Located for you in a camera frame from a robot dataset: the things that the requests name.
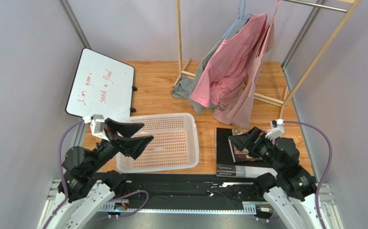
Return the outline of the dusty pink t shirt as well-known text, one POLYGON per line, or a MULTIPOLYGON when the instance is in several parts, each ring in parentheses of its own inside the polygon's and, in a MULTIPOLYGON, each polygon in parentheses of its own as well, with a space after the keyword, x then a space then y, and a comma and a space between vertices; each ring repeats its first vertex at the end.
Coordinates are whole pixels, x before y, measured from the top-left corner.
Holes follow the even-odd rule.
POLYGON ((212 116, 216 120, 226 125, 242 127, 250 125, 254 93, 263 64, 263 56, 272 49, 274 43, 274 17, 272 17, 252 49, 245 68, 246 75, 241 78, 241 84, 221 99, 213 109, 212 116))

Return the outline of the bright pink t shirt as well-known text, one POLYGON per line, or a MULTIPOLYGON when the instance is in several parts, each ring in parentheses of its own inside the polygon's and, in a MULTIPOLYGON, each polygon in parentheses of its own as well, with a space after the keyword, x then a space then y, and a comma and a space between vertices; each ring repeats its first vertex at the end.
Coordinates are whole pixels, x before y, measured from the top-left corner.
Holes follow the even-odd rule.
POLYGON ((267 24, 267 13, 254 14, 229 39, 219 45, 208 61, 190 99, 204 107, 220 100, 242 85, 250 56, 267 24))

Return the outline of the blue wire hanger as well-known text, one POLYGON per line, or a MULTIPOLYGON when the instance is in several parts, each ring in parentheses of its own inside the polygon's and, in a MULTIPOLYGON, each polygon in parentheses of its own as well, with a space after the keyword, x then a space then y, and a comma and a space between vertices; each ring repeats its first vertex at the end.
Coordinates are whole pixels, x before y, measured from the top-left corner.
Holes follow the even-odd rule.
POLYGON ((227 39, 229 37, 231 31, 237 26, 238 23, 240 23, 241 21, 247 21, 252 16, 252 14, 246 14, 246 3, 247 3, 247 0, 239 1, 237 17, 234 23, 230 26, 230 28, 223 35, 223 39, 227 39))

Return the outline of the pink wire hanger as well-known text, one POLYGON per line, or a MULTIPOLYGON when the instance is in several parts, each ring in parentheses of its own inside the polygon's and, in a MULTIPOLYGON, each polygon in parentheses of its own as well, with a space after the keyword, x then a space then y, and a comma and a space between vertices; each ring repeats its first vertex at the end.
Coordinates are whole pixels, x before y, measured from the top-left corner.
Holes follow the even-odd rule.
POLYGON ((273 22, 274 22, 274 19, 275 19, 275 17, 276 17, 276 14, 277 14, 277 11, 278 11, 278 9, 279 9, 280 4, 281 4, 281 0, 278 0, 278 1, 277 1, 276 8, 275 8, 275 11, 274 11, 273 16, 272 16, 272 18, 271 18, 271 20, 270 20, 270 23, 273 23, 273 22))

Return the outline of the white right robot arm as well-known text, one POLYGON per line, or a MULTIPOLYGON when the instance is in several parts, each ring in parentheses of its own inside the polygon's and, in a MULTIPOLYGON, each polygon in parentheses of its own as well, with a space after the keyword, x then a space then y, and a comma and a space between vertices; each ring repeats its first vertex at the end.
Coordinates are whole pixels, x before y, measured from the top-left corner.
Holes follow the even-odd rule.
POLYGON ((329 229, 320 205, 319 191, 310 173, 299 164, 299 150, 291 138, 282 137, 283 124, 272 125, 269 133, 254 127, 229 142, 249 156, 262 159, 276 171, 259 175, 253 181, 253 194, 266 200, 289 229, 329 229))

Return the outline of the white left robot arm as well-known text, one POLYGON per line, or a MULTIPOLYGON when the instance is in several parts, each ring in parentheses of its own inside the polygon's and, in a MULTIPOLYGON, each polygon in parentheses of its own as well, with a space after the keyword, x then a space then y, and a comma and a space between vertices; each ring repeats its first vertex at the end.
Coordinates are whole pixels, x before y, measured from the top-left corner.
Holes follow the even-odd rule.
POLYGON ((93 150, 71 147, 62 158, 62 143, 58 146, 58 167, 61 182, 41 229, 81 229, 107 202, 127 200, 135 194, 145 194, 144 203, 127 217, 140 211, 149 200, 145 190, 127 192, 127 180, 111 170, 98 177, 96 172, 118 153, 136 160, 154 139, 152 135, 135 137, 143 123, 120 123, 102 115, 85 116, 80 123, 90 124, 92 135, 101 138, 93 150))

